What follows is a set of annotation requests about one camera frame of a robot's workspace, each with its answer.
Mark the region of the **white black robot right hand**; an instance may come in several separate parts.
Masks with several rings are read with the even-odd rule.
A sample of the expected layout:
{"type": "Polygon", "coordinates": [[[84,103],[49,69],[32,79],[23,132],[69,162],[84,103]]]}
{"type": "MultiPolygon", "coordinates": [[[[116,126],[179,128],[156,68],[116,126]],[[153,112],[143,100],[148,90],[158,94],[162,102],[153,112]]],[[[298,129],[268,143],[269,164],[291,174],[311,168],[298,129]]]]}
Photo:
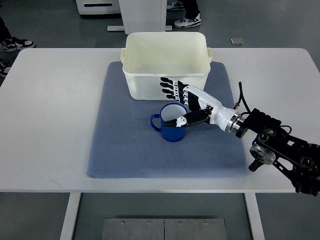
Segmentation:
{"type": "Polygon", "coordinates": [[[190,110],[178,117],[178,127],[207,123],[219,126],[222,131],[237,133],[245,121],[235,109],[223,106],[219,100],[193,85],[166,77],[161,77],[160,80],[166,97],[180,102],[190,110]]]}

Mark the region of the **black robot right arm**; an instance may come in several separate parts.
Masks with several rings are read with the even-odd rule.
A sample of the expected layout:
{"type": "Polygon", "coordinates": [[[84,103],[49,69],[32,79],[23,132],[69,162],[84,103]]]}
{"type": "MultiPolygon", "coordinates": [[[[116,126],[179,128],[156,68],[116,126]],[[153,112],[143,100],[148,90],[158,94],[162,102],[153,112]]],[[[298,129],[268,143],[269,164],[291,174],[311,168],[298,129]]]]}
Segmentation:
{"type": "Polygon", "coordinates": [[[290,135],[292,128],[254,108],[250,110],[239,83],[237,108],[243,102],[248,115],[238,117],[232,131],[242,138],[248,130],[256,133],[249,150],[254,161],[248,167],[255,172],[263,165],[275,166],[292,183],[297,193],[317,196],[320,192],[320,146],[290,135]]]}

